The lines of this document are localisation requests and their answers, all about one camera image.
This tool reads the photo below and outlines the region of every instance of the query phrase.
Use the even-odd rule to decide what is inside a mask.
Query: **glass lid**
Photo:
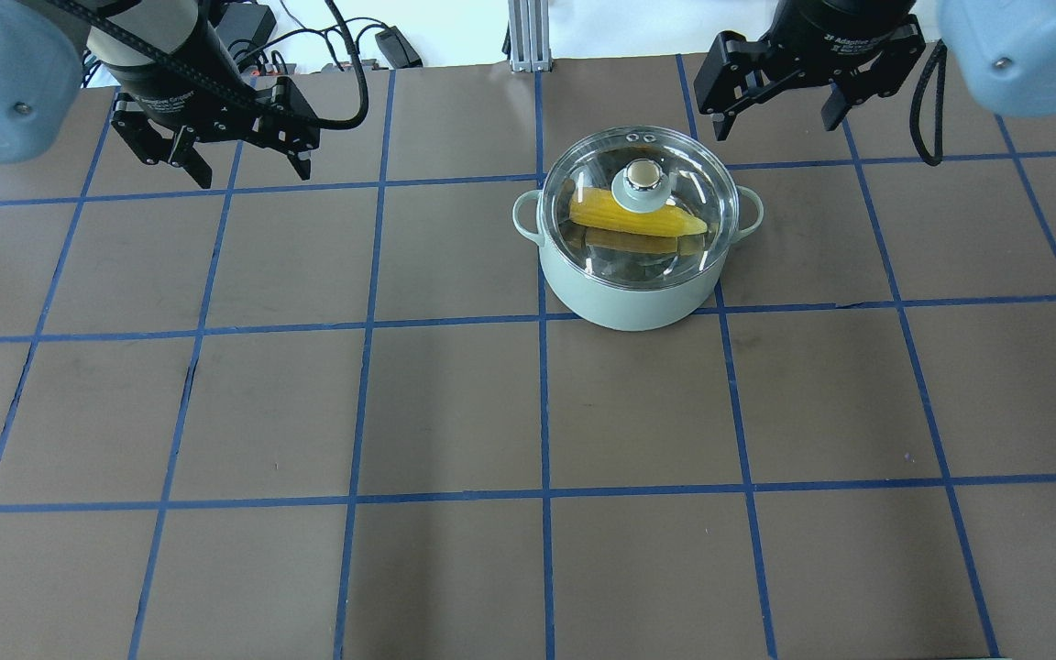
[[[736,184],[703,145],[627,126],[576,143],[541,195],[571,266],[618,288],[674,287],[715,266],[736,231]]]

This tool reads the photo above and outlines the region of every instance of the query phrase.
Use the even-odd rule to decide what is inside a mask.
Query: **metal post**
[[[548,46],[548,0],[508,0],[511,71],[552,71]]]

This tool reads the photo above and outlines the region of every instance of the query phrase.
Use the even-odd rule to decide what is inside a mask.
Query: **cooking pot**
[[[740,196],[757,218],[739,228]],[[536,202],[536,231],[520,223]],[[655,126],[607,129],[576,143],[544,188],[511,207],[536,243],[557,297],[616,331],[650,331],[686,317],[712,295],[728,248],[763,220],[763,204],[734,183],[695,139]]]

